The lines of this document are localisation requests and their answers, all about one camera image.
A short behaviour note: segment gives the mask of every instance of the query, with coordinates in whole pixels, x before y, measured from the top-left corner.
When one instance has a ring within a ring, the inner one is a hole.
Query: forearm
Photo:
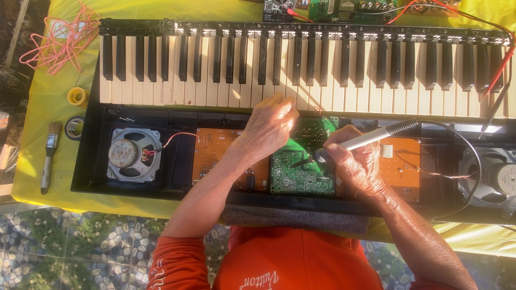
[[[217,222],[235,180],[252,164],[237,141],[217,165],[188,192],[176,208],[162,236],[202,237]]]
[[[457,289],[476,289],[448,243],[390,187],[372,198],[401,256],[417,277]]]

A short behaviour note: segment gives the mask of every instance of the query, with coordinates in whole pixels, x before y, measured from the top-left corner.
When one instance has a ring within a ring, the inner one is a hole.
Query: gray towel
[[[228,225],[333,230],[352,234],[366,234],[370,220],[366,216],[240,205],[226,205],[222,217]]]

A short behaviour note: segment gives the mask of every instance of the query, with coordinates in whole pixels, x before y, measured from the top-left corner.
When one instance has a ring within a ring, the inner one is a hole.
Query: orange shirt
[[[240,228],[235,238],[213,289],[383,289],[359,240],[292,228]],[[161,237],[153,258],[147,289],[210,289],[202,239]]]

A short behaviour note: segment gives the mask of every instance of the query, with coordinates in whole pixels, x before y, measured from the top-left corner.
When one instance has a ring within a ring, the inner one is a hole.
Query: pebble-pattern floor
[[[0,290],[140,290],[149,279],[167,220],[59,208],[0,216]],[[228,252],[229,227],[205,236],[212,282]],[[414,276],[392,244],[362,241],[387,290],[408,290]],[[515,289],[514,259],[459,253],[480,290]]]

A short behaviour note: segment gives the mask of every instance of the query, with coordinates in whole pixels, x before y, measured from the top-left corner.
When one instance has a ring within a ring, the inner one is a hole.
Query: yellow tape roll
[[[90,96],[89,91],[87,91],[83,88],[80,88],[80,87],[75,87],[75,88],[71,88],[68,91],[67,100],[68,100],[68,103],[70,103],[71,105],[82,106],[82,105],[86,104],[89,96]]]

